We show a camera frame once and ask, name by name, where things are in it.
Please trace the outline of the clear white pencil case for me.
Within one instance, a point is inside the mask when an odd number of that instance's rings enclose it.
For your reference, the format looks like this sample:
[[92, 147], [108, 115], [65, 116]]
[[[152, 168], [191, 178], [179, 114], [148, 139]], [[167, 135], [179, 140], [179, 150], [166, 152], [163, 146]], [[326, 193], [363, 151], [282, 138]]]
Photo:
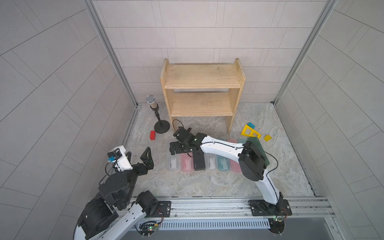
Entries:
[[170, 151], [167, 152], [166, 169], [169, 172], [177, 172], [180, 169], [180, 154], [172, 155]]
[[217, 155], [204, 154], [206, 170], [214, 171], [217, 169]]

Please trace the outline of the pink pencil case top shelf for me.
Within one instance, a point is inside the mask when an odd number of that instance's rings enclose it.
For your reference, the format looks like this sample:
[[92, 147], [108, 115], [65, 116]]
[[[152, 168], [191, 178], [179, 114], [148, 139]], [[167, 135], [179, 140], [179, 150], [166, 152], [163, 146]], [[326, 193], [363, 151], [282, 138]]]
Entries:
[[188, 173], [194, 170], [193, 158], [187, 153], [180, 154], [181, 159], [181, 171]]

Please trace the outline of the pink pencil case shelf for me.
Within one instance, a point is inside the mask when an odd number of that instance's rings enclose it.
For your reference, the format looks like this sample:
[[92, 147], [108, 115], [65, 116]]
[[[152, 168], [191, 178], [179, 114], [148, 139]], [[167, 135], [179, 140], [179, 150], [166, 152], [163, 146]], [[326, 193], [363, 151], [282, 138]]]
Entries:
[[[235, 144], [238, 143], [238, 141], [235, 140], [235, 139], [228, 139], [227, 141], [230, 142], [230, 143], [235, 143]], [[239, 163], [237, 163], [237, 162], [235, 162], [234, 160], [230, 159], [230, 164], [231, 164], [231, 170], [232, 170], [232, 172], [234, 172], [234, 173], [241, 173], [241, 172], [242, 172]]]
[[187, 153], [180, 154], [181, 159], [181, 171], [188, 173], [194, 170], [193, 158]]

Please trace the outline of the black pencil case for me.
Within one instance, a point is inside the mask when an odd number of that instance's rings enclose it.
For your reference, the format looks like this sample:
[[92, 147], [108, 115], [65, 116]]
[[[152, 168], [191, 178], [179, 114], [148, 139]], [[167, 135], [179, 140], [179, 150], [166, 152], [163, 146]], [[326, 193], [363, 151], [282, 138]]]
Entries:
[[193, 151], [194, 170], [203, 171], [206, 169], [204, 153], [201, 149]]

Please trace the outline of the teal pencil case with label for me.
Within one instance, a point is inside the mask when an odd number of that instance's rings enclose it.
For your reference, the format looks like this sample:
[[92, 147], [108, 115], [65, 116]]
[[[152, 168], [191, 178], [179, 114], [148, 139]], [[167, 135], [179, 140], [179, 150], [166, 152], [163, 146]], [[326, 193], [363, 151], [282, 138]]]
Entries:
[[231, 170], [230, 159], [217, 155], [218, 170], [220, 172], [228, 172]]

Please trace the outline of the light blue pencil case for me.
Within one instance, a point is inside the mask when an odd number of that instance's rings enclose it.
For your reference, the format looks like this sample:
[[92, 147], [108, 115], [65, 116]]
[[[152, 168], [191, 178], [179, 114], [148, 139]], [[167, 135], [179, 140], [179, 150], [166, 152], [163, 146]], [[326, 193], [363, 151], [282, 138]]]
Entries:
[[238, 139], [238, 140], [237, 140], [237, 143], [243, 145], [243, 144], [245, 144], [247, 141], [248, 141], [247, 139]]

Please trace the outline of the dark green pencil case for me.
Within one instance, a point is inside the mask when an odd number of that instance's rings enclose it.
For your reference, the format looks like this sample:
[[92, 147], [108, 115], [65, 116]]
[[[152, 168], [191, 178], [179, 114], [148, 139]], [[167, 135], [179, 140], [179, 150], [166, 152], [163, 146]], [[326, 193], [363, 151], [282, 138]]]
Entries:
[[258, 137], [248, 137], [247, 141], [251, 142], [251, 147], [253, 150], [260, 152], [260, 154], [262, 155], [262, 157], [265, 160], [266, 166], [268, 167], [270, 165], [270, 161], [269, 161], [266, 153], [264, 152], [264, 149], [260, 143], [259, 138]]

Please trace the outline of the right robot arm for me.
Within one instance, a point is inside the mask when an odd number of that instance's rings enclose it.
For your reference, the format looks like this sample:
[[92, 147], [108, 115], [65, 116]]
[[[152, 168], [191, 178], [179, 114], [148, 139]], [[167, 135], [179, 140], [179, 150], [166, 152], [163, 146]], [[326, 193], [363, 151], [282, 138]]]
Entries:
[[204, 153], [215, 154], [239, 163], [242, 174], [254, 181], [263, 194], [265, 205], [282, 207], [283, 195], [275, 187], [269, 176], [264, 152], [246, 141], [244, 144], [235, 144], [215, 139], [203, 133], [193, 135], [190, 129], [179, 127], [174, 133], [175, 142], [170, 143], [170, 154]]

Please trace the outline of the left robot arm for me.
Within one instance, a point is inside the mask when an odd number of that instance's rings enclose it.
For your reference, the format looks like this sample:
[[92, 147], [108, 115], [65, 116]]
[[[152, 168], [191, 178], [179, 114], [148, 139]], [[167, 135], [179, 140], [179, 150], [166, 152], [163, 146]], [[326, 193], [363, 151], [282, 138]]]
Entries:
[[78, 218], [74, 240], [119, 240], [141, 219], [160, 212], [159, 201], [150, 191], [140, 193], [131, 202], [138, 177], [154, 168], [149, 147], [142, 153], [140, 163], [131, 164], [131, 156], [124, 146], [108, 152], [114, 173], [106, 174], [99, 192], [86, 204]]

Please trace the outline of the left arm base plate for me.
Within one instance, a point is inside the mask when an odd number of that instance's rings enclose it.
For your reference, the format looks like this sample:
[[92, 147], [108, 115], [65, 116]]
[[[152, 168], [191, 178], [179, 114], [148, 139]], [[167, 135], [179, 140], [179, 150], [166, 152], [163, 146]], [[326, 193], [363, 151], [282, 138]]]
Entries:
[[155, 211], [151, 215], [147, 216], [147, 218], [169, 218], [171, 214], [171, 206], [171, 201], [159, 201]]

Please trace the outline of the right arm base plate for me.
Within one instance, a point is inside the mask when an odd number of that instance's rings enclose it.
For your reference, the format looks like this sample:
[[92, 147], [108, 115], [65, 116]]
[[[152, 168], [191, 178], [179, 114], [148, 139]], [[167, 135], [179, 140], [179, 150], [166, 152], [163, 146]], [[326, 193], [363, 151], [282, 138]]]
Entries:
[[289, 202], [283, 199], [277, 205], [272, 205], [264, 200], [249, 200], [248, 204], [254, 217], [261, 216], [291, 216], [292, 210]]

